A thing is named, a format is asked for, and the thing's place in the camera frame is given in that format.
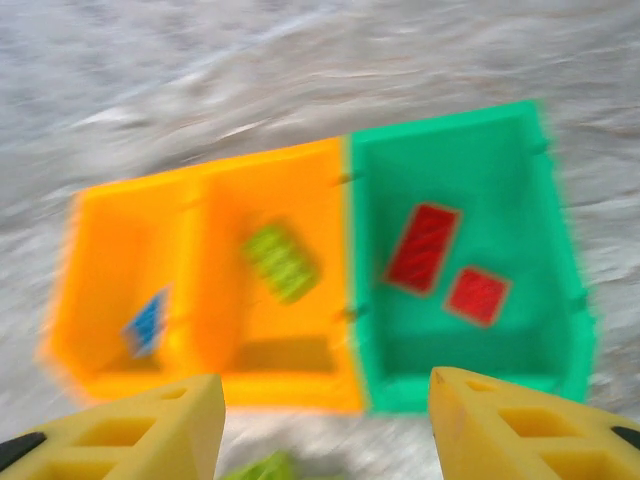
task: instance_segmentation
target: green object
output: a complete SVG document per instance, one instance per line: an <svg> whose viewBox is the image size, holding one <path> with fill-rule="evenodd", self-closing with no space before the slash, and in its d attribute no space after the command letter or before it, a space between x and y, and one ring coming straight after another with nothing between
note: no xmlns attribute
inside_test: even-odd
<svg viewBox="0 0 640 480"><path fill-rule="evenodd" d="M282 302L293 303L317 283L317 272L305 252L279 225L267 225L245 244L249 261Z"/></svg>
<svg viewBox="0 0 640 480"><path fill-rule="evenodd" d="M231 472L222 480L294 480L289 456L284 452L260 460L257 463Z"/></svg>
<svg viewBox="0 0 640 480"><path fill-rule="evenodd" d="M533 102L355 133L355 336L378 412L424 412L429 374L456 366L584 401L594 318ZM385 281L420 203L462 213L434 290ZM490 328L444 308L456 275L511 282Z"/></svg>

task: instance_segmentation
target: gray floor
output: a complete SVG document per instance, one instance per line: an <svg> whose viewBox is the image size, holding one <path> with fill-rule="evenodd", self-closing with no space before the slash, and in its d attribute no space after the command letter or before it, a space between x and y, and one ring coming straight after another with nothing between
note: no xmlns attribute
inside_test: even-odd
<svg viewBox="0 0 640 480"><path fill-rule="evenodd" d="M71 2L27 3L0 4L1 438L72 411L31 358L65 209L78 188L529 97L547 104L568 213L601 313L592 403L640 419L639 3L202 0L170 7L130 0L94 7L119 12L117 28L82 23L82 9L69 13ZM189 28L175 31L199 32L184 40L195 47L181 50L182 40L173 44L140 25L162 23L161 3L187 15L178 25ZM234 20L223 28L227 18ZM67 34L93 43L54 47L52 39ZM5 40L11 35L23 40ZM113 55L104 50L112 44ZM32 45L40 53L29 53ZM12 49L39 60L16 66L7 59ZM98 63L77 66L82 50L94 50ZM100 87L102 71L111 73ZM132 87L170 78L118 101ZM15 93L21 88L30 91ZM87 117L105 105L113 107ZM231 414L226 432L221 471L279 445L309 472L337 461L354 478L440 478L425 419Z"/></svg>

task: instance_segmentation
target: green block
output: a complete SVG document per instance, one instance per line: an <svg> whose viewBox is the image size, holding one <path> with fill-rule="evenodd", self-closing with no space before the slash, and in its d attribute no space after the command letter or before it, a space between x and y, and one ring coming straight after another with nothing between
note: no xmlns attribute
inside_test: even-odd
<svg viewBox="0 0 640 480"><path fill-rule="evenodd" d="M222 477L222 480L294 480L293 467L284 452L260 460Z"/></svg>
<svg viewBox="0 0 640 480"><path fill-rule="evenodd" d="M302 248L279 225L268 225L244 246L247 258L283 303L304 296L317 283L317 271Z"/></svg>

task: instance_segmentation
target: green bin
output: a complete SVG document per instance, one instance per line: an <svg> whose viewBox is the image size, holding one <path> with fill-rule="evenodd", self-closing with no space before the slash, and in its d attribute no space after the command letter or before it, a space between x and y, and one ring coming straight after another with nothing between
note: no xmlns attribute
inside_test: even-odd
<svg viewBox="0 0 640 480"><path fill-rule="evenodd" d="M594 318L548 147L530 101L351 136L354 337L373 411L424 412L436 366L585 400ZM420 205L458 219L425 294L389 281ZM490 326L450 308L469 268L508 288Z"/></svg>

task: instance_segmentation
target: red rectangular block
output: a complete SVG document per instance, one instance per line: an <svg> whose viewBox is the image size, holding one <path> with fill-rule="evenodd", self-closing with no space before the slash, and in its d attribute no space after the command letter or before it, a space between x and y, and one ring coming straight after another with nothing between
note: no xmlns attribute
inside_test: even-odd
<svg viewBox="0 0 640 480"><path fill-rule="evenodd" d="M482 327L496 322L509 291L509 282L477 268L464 268L453 285L447 307Z"/></svg>
<svg viewBox="0 0 640 480"><path fill-rule="evenodd" d="M393 256L387 280L420 295L429 293L452 243L458 215L446 208L418 205Z"/></svg>

